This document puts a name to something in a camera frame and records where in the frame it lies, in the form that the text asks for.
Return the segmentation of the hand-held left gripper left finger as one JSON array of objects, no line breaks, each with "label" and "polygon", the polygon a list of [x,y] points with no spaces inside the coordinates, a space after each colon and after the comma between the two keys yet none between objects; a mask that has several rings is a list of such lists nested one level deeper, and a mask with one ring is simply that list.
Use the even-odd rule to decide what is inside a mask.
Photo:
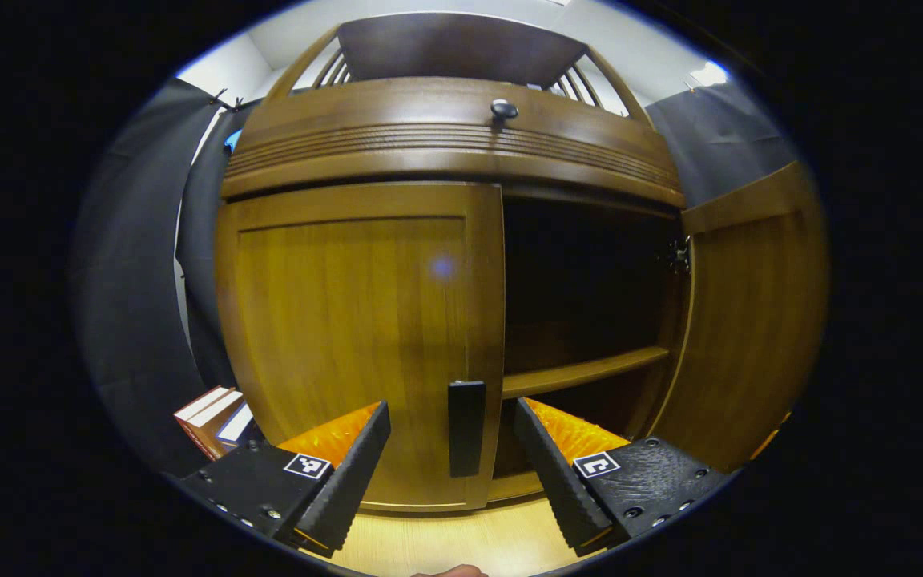
[{"label": "hand-held left gripper left finger", "polygon": [[283,448],[243,442],[177,486],[261,537],[330,558],[347,540],[391,430],[388,402],[371,403]]}]

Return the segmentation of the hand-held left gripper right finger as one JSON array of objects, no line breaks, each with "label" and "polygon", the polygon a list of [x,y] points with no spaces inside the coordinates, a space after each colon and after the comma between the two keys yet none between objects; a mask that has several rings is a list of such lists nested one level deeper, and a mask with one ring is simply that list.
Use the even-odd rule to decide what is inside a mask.
[{"label": "hand-held left gripper right finger", "polygon": [[657,436],[628,441],[528,397],[514,430],[579,556],[655,536],[734,479]]}]

